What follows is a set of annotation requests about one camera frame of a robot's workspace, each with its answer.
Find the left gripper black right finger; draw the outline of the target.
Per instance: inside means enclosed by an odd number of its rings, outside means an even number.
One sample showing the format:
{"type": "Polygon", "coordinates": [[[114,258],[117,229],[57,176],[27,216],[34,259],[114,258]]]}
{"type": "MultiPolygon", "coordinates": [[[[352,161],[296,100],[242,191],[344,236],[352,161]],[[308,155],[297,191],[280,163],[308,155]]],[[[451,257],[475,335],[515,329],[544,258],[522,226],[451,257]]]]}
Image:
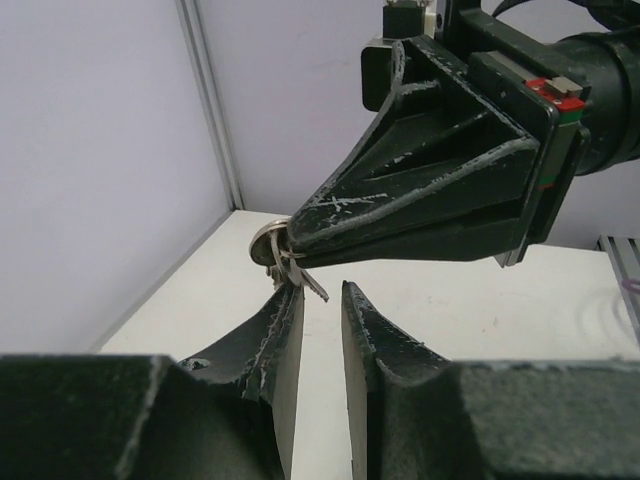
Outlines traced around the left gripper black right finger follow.
{"type": "Polygon", "coordinates": [[[635,479],[635,361],[452,361],[341,289],[356,479],[635,479]]]}

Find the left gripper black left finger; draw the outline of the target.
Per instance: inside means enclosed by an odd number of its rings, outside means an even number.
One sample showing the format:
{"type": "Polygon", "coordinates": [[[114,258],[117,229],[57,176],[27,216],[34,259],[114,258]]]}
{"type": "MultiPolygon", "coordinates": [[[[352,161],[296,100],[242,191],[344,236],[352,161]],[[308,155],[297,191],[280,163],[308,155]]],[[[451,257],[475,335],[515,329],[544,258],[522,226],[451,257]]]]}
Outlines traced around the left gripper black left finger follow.
{"type": "Polygon", "coordinates": [[[287,479],[304,295],[280,287],[250,319],[164,355],[5,355],[5,479],[287,479]]]}

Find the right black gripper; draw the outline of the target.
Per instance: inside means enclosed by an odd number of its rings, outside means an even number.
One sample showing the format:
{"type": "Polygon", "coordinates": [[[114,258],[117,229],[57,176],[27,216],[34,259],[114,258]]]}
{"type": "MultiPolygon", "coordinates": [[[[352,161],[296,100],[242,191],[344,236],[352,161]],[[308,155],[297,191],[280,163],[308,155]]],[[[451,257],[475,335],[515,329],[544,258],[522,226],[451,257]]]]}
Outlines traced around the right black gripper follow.
{"type": "Polygon", "coordinates": [[[373,123],[291,218],[303,266],[512,266],[547,239],[589,142],[588,82],[477,1],[446,1],[438,20],[433,37],[394,43],[373,123]]]}

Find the silver key set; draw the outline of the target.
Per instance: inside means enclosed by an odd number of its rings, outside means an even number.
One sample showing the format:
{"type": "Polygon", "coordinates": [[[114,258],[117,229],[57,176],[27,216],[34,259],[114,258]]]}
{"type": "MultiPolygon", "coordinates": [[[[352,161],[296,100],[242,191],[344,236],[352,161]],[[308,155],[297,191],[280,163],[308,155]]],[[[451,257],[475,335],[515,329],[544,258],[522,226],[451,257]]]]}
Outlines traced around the silver key set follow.
{"type": "Polygon", "coordinates": [[[330,299],[327,291],[307,270],[297,264],[302,256],[290,248],[288,224],[288,218],[281,218],[261,227],[250,243],[250,258],[255,264],[265,268],[275,290],[291,283],[297,287],[307,287],[327,303],[330,299]]]}

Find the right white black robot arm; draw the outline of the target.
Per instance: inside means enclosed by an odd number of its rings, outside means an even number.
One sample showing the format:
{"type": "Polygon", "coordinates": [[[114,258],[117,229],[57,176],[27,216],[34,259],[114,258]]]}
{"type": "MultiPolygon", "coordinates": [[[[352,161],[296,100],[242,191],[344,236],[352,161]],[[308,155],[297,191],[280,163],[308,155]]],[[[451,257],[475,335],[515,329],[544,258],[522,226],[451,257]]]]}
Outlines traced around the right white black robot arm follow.
{"type": "Polygon", "coordinates": [[[520,262],[574,178],[639,155],[639,6],[540,43],[477,1],[390,1],[361,55],[372,124],[289,220],[312,268],[373,259],[520,262]]]}

